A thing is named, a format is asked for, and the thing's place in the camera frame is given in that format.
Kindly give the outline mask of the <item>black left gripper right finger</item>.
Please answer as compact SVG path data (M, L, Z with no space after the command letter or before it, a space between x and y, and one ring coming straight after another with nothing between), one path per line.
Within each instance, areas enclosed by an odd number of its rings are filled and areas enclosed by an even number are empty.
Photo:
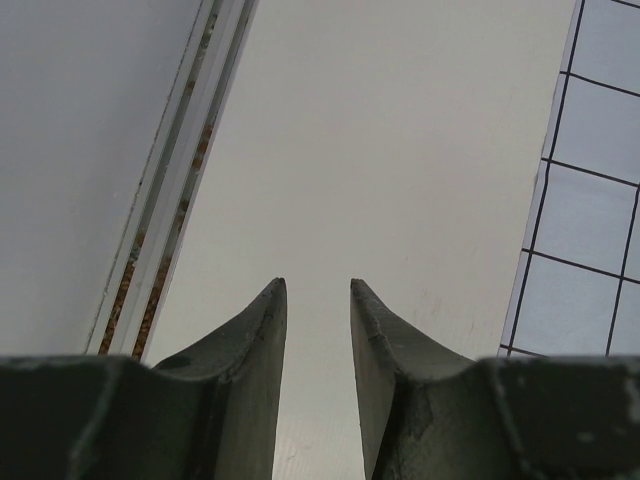
M638 477L637 357L473 361L350 290L367 478Z

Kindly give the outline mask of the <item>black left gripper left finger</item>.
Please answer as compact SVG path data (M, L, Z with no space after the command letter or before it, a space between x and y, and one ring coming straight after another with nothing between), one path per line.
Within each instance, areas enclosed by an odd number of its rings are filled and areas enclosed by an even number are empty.
M123 355L5 357L5 479L267 479L287 290L148 367Z

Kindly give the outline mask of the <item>white black-grid tablecloth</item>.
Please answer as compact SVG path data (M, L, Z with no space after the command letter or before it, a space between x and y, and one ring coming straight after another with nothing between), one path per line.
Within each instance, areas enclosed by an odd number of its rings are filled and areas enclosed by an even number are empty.
M639 5L580 1L498 352L639 351Z

